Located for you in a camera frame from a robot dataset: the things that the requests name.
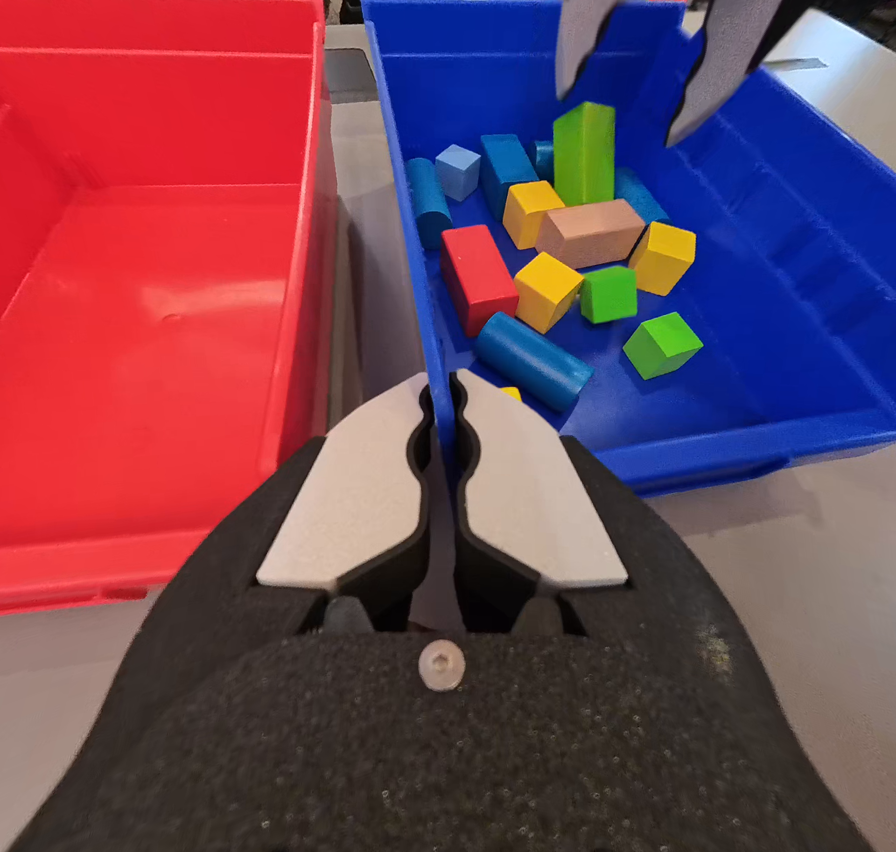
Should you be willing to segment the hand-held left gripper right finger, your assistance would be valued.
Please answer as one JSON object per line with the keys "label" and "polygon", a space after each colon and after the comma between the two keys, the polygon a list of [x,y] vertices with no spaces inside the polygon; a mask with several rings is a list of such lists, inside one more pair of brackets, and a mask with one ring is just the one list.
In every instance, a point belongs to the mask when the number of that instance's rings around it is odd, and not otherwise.
{"label": "hand-held left gripper right finger", "polygon": [[470,440],[458,489],[461,528],[488,564],[547,592],[620,587],[620,556],[559,434],[529,405],[461,369],[458,441]]}

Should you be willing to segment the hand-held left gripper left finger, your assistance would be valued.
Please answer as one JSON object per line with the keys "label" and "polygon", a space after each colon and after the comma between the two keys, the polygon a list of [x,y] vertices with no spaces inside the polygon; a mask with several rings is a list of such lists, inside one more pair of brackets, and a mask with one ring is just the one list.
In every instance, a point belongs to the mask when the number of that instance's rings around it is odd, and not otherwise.
{"label": "hand-held left gripper left finger", "polygon": [[331,429],[256,579],[328,594],[411,594],[428,568],[432,400],[426,373]]}

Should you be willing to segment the long green wooden block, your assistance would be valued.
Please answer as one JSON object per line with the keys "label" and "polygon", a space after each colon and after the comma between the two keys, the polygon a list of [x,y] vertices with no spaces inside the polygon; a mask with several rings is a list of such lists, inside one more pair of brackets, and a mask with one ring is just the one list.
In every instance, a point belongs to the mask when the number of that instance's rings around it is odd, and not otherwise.
{"label": "long green wooden block", "polygon": [[554,190],[567,207],[615,198],[616,110],[583,102],[553,124]]}

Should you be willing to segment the green wooden cube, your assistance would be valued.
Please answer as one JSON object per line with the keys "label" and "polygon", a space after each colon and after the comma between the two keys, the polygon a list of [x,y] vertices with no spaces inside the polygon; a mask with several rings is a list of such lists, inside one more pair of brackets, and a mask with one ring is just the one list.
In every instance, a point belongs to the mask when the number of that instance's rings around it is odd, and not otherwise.
{"label": "green wooden cube", "polygon": [[622,352],[643,380],[666,376],[703,348],[702,340],[678,313],[643,321],[623,344]]}

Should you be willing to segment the yellow wooden cube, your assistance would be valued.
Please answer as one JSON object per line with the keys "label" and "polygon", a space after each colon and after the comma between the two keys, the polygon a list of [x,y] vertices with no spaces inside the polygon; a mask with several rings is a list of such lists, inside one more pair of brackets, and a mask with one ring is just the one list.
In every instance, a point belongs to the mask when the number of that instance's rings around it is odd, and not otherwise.
{"label": "yellow wooden cube", "polygon": [[584,282],[584,276],[541,252],[513,277],[519,300],[515,316],[544,335],[566,314]]}

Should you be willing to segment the blue plastic bin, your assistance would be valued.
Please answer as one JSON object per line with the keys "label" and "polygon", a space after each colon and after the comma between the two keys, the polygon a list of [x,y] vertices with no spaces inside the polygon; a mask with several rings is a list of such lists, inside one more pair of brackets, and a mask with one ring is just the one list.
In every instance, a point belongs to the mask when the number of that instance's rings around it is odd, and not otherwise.
{"label": "blue plastic bin", "polygon": [[[760,70],[677,147],[662,121],[698,54],[683,8],[618,7],[571,98],[554,92],[559,0],[362,0],[393,165],[442,456],[454,463],[449,376],[480,364],[420,245],[405,163],[480,136],[546,140],[585,100],[616,110],[618,162],[676,227],[695,264],[635,318],[588,324],[574,306],[547,334],[595,372],[570,409],[524,401],[640,496],[856,456],[894,443],[895,181],[890,168]],[[643,380],[622,352],[678,312],[703,342]]]}

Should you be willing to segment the light blue wooden cube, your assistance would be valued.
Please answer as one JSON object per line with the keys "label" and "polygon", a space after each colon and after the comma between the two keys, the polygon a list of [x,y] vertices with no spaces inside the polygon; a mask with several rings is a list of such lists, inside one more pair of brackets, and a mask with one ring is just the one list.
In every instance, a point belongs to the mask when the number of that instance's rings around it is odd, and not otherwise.
{"label": "light blue wooden cube", "polygon": [[481,156],[477,152],[451,144],[434,160],[436,176],[447,198],[463,202],[477,188]]}

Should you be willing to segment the red wooden block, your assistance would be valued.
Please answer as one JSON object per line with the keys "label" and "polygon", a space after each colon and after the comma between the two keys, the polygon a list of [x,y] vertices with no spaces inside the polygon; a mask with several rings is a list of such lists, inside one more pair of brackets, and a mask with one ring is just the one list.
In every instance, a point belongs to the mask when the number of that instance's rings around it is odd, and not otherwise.
{"label": "red wooden block", "polygon": [[516,316],[519,292],[486,225],[442,231],[440,269],[468,338],[495,314]]}

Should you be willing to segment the natural wooden block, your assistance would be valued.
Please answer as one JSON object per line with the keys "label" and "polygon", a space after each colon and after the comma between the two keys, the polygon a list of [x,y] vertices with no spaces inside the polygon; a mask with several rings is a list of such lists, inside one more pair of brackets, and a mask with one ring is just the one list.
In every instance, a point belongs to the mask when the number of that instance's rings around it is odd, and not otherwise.
{"label": "natural wooden block", "polygon": [[646,224],[625,199],[549,210],[535,242],[538,253],[583,271],[625,261]]}

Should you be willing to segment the red plastic bin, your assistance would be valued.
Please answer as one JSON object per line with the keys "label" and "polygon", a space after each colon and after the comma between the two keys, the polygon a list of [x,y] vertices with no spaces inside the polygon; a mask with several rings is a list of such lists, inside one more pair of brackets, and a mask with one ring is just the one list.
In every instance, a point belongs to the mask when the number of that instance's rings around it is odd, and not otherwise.
{"label": "red plastic bin", "polygon": [[322,0],[2,0],[2,615],[139,600],[325,432]]}

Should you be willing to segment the small green wooden block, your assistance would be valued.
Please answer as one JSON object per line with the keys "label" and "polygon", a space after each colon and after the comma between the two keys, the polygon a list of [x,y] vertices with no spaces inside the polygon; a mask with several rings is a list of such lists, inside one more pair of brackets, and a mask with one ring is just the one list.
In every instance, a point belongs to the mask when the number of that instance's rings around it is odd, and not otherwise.
{"label": "small green wooden block", "polygon": [[589,272],[583,276],[579,300],[582,316],[594,325],[634,317],[636,273],[621,265]]}

